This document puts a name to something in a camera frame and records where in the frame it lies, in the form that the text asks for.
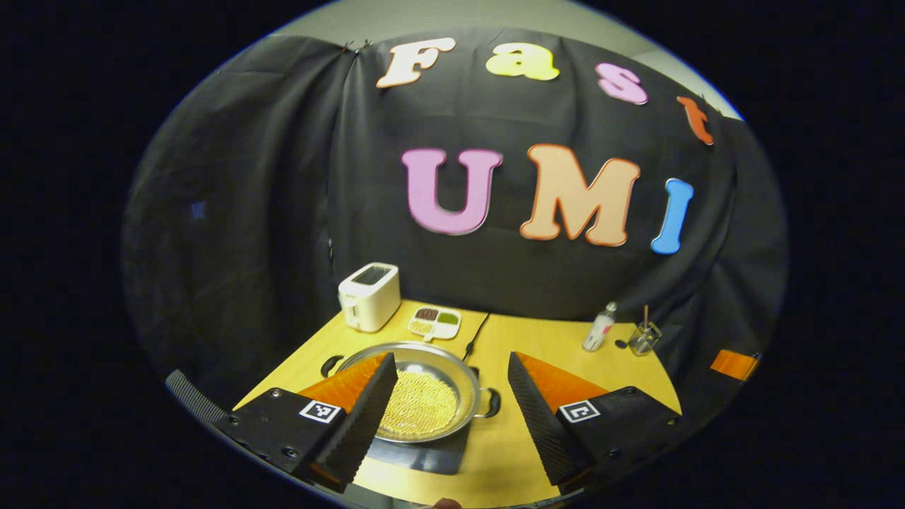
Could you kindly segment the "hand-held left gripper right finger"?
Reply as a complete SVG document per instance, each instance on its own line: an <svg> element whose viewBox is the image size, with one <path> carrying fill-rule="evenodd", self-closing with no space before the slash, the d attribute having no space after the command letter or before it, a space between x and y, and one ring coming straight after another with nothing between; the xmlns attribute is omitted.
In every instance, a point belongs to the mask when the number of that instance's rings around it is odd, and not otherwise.
<svg viewBox="0 0 905 509"><path fill-rule="evenodd" d="M683 416L636 386L608 391L511 352L508 384L547 479L563 495L613 484L679 441Z"/></svg>

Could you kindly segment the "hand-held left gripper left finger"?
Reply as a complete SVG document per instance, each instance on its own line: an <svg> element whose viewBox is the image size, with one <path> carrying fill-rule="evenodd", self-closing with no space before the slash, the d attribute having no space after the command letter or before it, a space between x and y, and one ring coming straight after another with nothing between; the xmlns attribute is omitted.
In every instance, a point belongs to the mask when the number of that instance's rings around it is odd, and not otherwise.
<svg viewBox="0 0 905 509"><path fill-rule="evenodd" d="M384 352L301 391L272 387L212 425L278 470L342 493L375 438L397 379L395 356Z"/></svg>

